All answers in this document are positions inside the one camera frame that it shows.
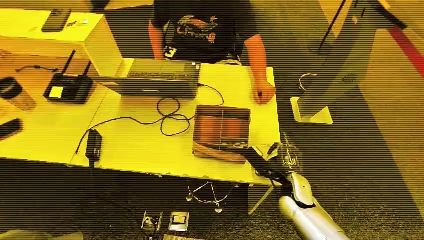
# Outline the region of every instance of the black device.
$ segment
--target black device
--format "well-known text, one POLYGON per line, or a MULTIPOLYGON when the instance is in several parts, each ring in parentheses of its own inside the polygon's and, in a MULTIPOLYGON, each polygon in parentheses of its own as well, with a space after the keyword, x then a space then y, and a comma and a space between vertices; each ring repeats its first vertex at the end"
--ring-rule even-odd
POLYGON ((200 68, 199 62, 136 59, 127 77, 95 76, 93 80, 123 96, 194 99, 200 68))
POLYGON ((88 131, 87 149, 85 156, 89 159, 90 168, 94 168, 95 163, 100 160, 102 153, 102 135, 97 130, 88 131))
POLYGON ((72 9, 70 8, 53 9, 42 26, 41 31, 43 33, 61 32, 65 28, 71 13, 72 9))
POLYGON ((53 102, 63 102, 70 104, 84 104, 87 101, 90 90, 93 86, 93 80, 87 76, 91 61, 88 63, 82 75, 69 76, 65 75, 66 70, 71 64, 75 50, 69 56, 62 72, 55 73, 47 89, 44 97, 53 102))
POLYGON ((14 119, 8 121, 5 124, 0 125, 0 140, 11 137, 22 131, 22 121, 20 119, 14 119))

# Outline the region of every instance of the black phone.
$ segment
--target black phone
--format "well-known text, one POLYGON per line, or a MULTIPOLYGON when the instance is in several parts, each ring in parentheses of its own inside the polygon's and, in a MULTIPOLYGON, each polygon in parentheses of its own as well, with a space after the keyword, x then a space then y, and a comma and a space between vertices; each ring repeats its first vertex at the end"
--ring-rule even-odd
POLYGON ((69 17, 71 16, 72 9, 70 8, 56 8, 53 9, 50 15, 42 26, 41 31, 43 33, 61 32, 69 17))
POLYGON ((22 121, 17 118, 0 125, 0 140, 11 137, 22 131, 22 121))

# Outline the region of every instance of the person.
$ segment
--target person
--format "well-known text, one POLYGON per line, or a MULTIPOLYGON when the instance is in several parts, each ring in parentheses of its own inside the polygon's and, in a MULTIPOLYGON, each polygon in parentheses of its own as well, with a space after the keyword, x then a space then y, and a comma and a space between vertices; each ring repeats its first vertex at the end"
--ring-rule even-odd
POLYGON ((216 63, 231 59, 235 33, 248 51, 253 98, 268 103, 276 89, 267 81, 267 54, 249 0, 154 0, 148 25, 156 60, 216 63), (164 45, 164 26, 174 26, 164 45))

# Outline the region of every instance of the metal pole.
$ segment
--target metal pole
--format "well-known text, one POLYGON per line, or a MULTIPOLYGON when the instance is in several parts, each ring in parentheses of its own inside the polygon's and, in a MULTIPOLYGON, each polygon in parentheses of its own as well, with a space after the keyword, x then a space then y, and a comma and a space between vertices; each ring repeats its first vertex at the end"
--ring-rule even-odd
POLYGON ((340 5, 340 7, 338 8, 337 13, 336 13, 336 14, 335 14, 335 16, 333 17, 332 22, 331 22, 330 26, 328 27, 327 32, 325 33, 324 38, 322 39, 321 44, 319 45, 318 50, 321 50, 321 48, 323 47, 324 43, 326 42, 326 39, 327 39, 328 35, 330 34, 330 31, 331 31, 331 29, 333 28, 334 23, 336 23, 336 20, 337 20, 337 18, 339 17, 340 12, 342 11, 343 7, 345 6, 345 3, 346 3, 346 0, 343 0, 343 1, 341 2, 341 5, 340 5))

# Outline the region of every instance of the red stripe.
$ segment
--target red stripe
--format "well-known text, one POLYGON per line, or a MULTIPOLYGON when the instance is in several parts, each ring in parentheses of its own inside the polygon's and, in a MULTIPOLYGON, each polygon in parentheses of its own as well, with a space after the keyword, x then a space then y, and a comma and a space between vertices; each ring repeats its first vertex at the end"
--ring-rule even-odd
POLYGON ((391 36, 396 40, 400 49, 408 57, 409 61, 416 68, 416 70, 424 78, 424 57, 414 46, 414 44, 405 36, 404 32, 397 26, 388 30, 391 36))

